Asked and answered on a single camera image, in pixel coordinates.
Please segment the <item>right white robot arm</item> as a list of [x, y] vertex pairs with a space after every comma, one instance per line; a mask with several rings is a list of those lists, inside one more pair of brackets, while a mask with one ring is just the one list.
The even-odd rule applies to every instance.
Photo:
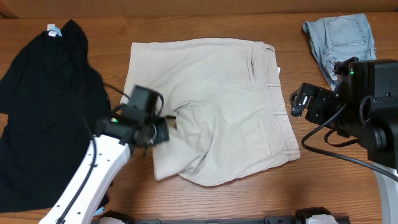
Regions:
[[[334, 72], [340, 80], [334, 90], [310, 83], [290, 96], [290, 113], [317, 128], [301, 140], [305, 149], [371, 169], [376, 174], [382, 202], [383, 223], [397, 223], [397, 61], [363, 60], [352, 57], [337, 62]], [[336, 133], [347, 138], [338, 147], [358, 144], [368, 161], [317, 149], [306, 140], [323, 128], [324, 136]]]

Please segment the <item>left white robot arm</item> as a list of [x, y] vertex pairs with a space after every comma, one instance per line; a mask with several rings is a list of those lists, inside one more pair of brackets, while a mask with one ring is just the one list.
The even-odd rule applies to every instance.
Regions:
[[165, 117], [140, 123], [122, 116], [101, 119], [80, 166], [40, 224], [91, 223], [116, 174], [135, 147], [169, 140]]

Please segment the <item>beige shorts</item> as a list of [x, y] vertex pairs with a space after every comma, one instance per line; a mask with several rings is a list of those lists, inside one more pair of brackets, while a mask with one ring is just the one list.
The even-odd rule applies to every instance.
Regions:
[[204, 38], [135, 42], [124, 91], [164, 97], [170, 139], [153, 150], [154, 175], [216, 186], [300, 157], [282, 95], [275, 48]]

